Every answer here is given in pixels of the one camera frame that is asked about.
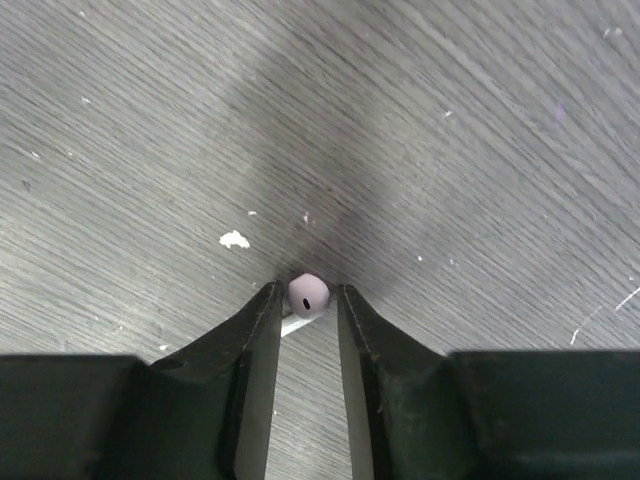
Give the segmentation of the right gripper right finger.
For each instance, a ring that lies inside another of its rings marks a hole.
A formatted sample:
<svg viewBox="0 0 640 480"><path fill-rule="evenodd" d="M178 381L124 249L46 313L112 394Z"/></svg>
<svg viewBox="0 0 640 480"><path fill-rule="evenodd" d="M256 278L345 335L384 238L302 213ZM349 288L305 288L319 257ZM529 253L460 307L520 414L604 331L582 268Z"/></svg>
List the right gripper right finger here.
<svg viewBox="0 0 640 480"><path fill-rule="evenodd" d="M635 479L635 350L438 354L337 291L356 479Z"/></svg>

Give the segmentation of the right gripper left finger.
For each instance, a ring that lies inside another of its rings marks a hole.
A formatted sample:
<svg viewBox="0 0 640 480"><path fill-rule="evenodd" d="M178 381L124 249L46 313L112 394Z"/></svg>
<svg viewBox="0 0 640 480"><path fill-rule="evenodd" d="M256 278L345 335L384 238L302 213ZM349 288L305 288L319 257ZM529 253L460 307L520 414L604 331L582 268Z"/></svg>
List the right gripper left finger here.
<svg viewBox="0 0 640 480"><path fill-rule="evenodd" d="M5 479L261 479L284 287L153 363L131 355L5 355Z"/></svg>

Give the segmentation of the white earbud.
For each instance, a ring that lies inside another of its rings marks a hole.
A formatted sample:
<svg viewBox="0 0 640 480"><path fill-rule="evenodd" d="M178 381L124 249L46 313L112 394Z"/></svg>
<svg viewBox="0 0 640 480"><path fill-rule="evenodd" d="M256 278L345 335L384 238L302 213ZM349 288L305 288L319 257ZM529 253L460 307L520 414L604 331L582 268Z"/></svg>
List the white earbud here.
<svg viewBox="0 0 640 480"><path fill-rule="evenodd" d="M321 317L329 307L330 290L322 279L305 273L289 283L288 299L291 313L282 320L282 337Z"/></svg>

